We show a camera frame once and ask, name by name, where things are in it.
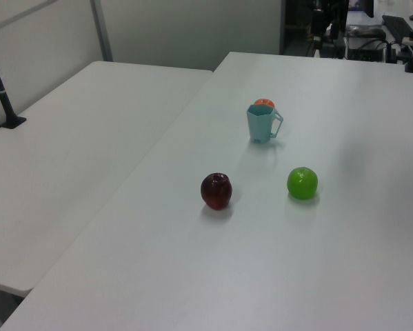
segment cup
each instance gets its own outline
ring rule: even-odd
[[[249,134],[253,143],[267,143],[271,138],[276,138],[283,117],[272,106],[265,103],[251,105],[246,112],[248,116]],[[272,124],[274,120],[280,121],[280,125],[275,133],[272,133]]]

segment white table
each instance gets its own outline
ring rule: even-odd
[[[27,295],[211,74],[96,62],[0,129],[0,290]]]
[[[259,97],[285,119],[263,146]],[[298,166],[319,176],[311,201],[288,196]],[[221,212],[199,192],[216,171]],[[10,330],[413,330],[413,74],[231,53]]]

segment red apple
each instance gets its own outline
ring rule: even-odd
[[[228,176],[214,173],[207,176],[200,187],[202,199],[212,209],[224,209],[229,204],[232,195],[232,185]]]

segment orange fruit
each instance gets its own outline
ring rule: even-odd
[[[272,101],[270,101],[269,99],[258,99],[257,101],[254,102],[254,105],[258,105],[259,103],[265,103],[265,104],[275,108],[274,103]]]

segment wall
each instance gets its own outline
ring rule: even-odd
[[[97,60],[89,0],[59,0],[0,29],[0,75],[17,114]]]
[[[215,70],[229,51],[280,51],[285,0],[99,1],[118,62]]]

